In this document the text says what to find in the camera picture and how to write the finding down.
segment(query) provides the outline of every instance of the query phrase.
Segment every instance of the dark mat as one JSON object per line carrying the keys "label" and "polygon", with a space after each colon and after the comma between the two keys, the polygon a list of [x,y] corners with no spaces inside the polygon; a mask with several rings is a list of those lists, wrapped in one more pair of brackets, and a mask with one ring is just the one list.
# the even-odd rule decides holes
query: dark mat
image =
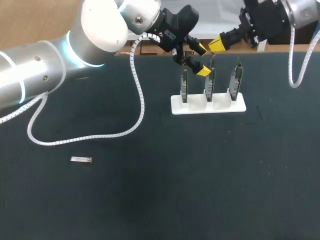
{"label": "dark mat", "polygon": [[[296,77],[303,57],[295,54]],[[240,58],[245,113],[172,115],[181,68],[145,56],[136,65],[146,115],[128,136],[38,146],[26,134],[35,107],[0,125],[0,239],[320,239],[320,54],[298,89],[288,84],[288,54]],[[227,89],[236,59],[217,57],[215,92]],[[203,86],[192,77],[189,92]],[[116,57],[50,95],[33,133],[118,133],[139,113],[129,58]]]}

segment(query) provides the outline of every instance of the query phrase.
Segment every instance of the white cable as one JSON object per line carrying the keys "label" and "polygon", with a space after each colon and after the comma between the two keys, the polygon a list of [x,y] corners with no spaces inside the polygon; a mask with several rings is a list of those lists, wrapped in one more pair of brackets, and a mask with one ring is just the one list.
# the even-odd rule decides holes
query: white cable
{"label": "white cable", "polygon": [[39,100],[41,100],[43,98],[46,98],[47,96],[48,96],[48,92],[45,92],[45,93],[35,97],[30,102],[28,102],[27,104],[23,105],[22,107],[20,107],[18,110],[14,111],[13,113],[10,113],[7,116],[1,117],[0,118],[0,124],[3,124],[5,122],[15,118],[16,116],[19,116],[20,114],[24,113],[26,110],[31,108],[33,105],[35,105]]}
{"label": "white cable", "polygon": [[118,138],[118,137],[122,137],[125,135],[128,135],[130,133],[132,133],[134,130],[136,130],[138,128],[138,126],[141,124],[144,115],[145,115],[145,99],[144,99],[144,95],[139,83],[139,79],[137,76],[137,72],[136,72],[136,68],[135,68],[135,51],[136,48],[138,46],[138,44],[143,40],[143,39],[153,39],[155,41],[157,41],[158,43],[160,43],[160,38],[157,35],[151,34],[151,33],[144,33],[142,36],[140,36],[132,45],[132,49],[130,52],[130,66],[131,66],[131,71],[132,71],[132,75],[139,93],[139,97],[140,97],[140,104],[141,104],[141,110],[140,110],[140,116],[138,121],[136,122],[136,124],[130,128],[127,131],[124,132],[120,132],[120,133],[116,133],[116,134],[108,134],[108,135],[90,135],[90,136],[82,136],[82,137],[76,137],[76,138],[72,138],[72,139],[68,139],[68,140],[60,140],[60,141],[54,141],[54,142],[43,142],[43,141],[39,141],[37,139],[34,138],[34,136],[32,135],[32,127],[33,124],[35,122],[35,120],[37,119],[38,115],[40,114],[40,112],[42,111],[42,109],[44,108],[47,99],[48,99],[48,93],[45,92],[39,96],[37,96],[36,98],[34,98],[32,101],[30,101],[29,103],[27,103],[26,105],[22,106],[21,108],[19,108],[17,111],[0,118],[0,124],[4,123],[14,117],[16,117],[17,115],[23,113],[24,111],[26,111],[27,109],[29,109],[30,107],[32,107],[36,102],[38,102],[39,100],[42,100],[40,106],[37,108],[37,110],[35,111],[35,113],[33,114],[28,127],[27,127],[27,134],[30,138],[31,141],[33,141],[35,144],[38,145],[42,145],[42,146],[57,146],[57,145],[62,145],[62,144],[68,144],[68,143],[74,143],[74,142],[79,142],[79,141],[84,141],[84,140],[90,140],[90,139],[109,139],[109,138]]}
{"label": "white cable", "polygon": [[288,68],[288,70],[289,70],[289,84],[292,88],[295,89],[295,88],[299,87],[299,85],[302,83],[302,80],[304,78],[311,54],[314,51],[319,39],[320,39],[320,31],[318,31],[318,33],[315,35],[314,39],[312,40],[312,42],[309,46],[308,51],[306,52],[298,80],[296,81],[296,83],[294,83],[293,77],[292,77],[292,62],[293,62],[294,45],[295,45],[295,28],[293,26],[291,26],[291,39],[290,39],[289,68]]}

